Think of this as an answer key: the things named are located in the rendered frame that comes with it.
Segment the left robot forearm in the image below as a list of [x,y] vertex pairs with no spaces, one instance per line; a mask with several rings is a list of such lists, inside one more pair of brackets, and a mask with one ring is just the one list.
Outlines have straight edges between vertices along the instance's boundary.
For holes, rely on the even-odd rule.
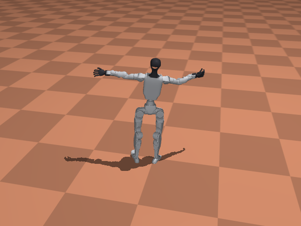
[[127,73],[126,72],[118,72],[118,71],[114,71],[114,70],[111,70],[111,71],[106,71],[106,74],[110,75],[110,76],[116,76],[118,78],[120,77],[126,77]]

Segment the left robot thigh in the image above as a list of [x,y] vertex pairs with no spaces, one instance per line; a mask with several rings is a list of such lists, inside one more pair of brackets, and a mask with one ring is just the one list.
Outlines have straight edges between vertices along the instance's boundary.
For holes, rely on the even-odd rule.
[[135,133],[137,132],[138,134],[138,140],[142,139],[143,137],[143,133],[141,132],[141,126],[142,126],[144,112],[145,112],[144,107],[138,107],[135,111],[134,126],[135,126]]

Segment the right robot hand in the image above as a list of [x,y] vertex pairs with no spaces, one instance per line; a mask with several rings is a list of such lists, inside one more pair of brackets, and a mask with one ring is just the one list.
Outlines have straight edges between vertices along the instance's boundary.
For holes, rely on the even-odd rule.
[[[203,68],[202,68],[203,69]],[[196,75],[196,77],[195,78],[200,78],[200,77],[203,77],[204,76],[204,73],[205,73],[205,70],[203,69],[203,71],[202,71],[202,69],[198,72],[198,73],[192,73],[192,75]]]

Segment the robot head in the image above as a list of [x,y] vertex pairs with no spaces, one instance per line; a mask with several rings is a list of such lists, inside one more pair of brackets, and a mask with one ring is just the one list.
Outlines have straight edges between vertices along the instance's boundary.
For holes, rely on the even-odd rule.
[[[149,76],[151,78],[158,78],[160,77],[158,74],[157,74],[157,71],[159,69],[159,67],[161,66],[161,61],[158,59],[158,58],[153,58],[151,61],[150,61],[150,65],[151,65],[151,69],[152,69],[152,72],[151,74],[149,74]],[[152,67],[157,67],[156,69],[152,68]]]

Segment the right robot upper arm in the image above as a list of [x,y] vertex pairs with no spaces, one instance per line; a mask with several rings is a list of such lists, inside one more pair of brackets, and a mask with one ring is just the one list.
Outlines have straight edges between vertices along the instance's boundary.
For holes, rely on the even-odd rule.
[[175,78],[171,78],[171,77],[169,77],[169,76],[162,76],[163,77],[163,83],[164,84],[176,84],[176,85],[181,85],[180,83],[179,83],[179,80],[181,79],[181,78],[178,78],[178,79],[175,79]]

